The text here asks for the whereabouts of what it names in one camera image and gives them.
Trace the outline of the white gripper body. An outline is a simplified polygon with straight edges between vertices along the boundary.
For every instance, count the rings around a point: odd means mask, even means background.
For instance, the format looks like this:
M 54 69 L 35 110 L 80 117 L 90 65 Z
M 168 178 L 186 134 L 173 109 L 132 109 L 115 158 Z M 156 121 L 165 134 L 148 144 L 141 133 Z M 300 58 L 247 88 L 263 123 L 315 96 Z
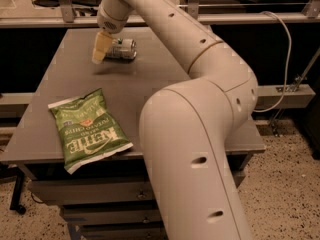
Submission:
M 122 31 L 127 24 L 130 15 L 130 8 L 128 6 L 99 6 L 97 14 L 98 26 L 108 33 L 116 34 Z

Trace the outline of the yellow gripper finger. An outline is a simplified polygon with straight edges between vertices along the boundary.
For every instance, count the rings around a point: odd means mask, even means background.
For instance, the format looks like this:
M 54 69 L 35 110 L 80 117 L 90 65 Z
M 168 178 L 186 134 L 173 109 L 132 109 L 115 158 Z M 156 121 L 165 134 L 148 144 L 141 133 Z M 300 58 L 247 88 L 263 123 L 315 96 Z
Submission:
M 95 38 L 95 43 L 92 53 L 92 62 L 101 64 L 108 50 L 112 46 L 113 38 L 107 31 L 99 31 Z

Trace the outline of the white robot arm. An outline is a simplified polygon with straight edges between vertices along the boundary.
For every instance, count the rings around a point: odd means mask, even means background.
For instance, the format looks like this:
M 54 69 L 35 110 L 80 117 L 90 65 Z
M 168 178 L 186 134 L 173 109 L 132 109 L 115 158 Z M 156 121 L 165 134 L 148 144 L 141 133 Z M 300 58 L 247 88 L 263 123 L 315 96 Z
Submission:
M 188 75 L 143 106 L 140 145 L 169 240 L 253 240 L 225 141 L 248 121 L 257 79 L 220 37 L 170 0 L 102 0 L 92 59 L 136 11 Z

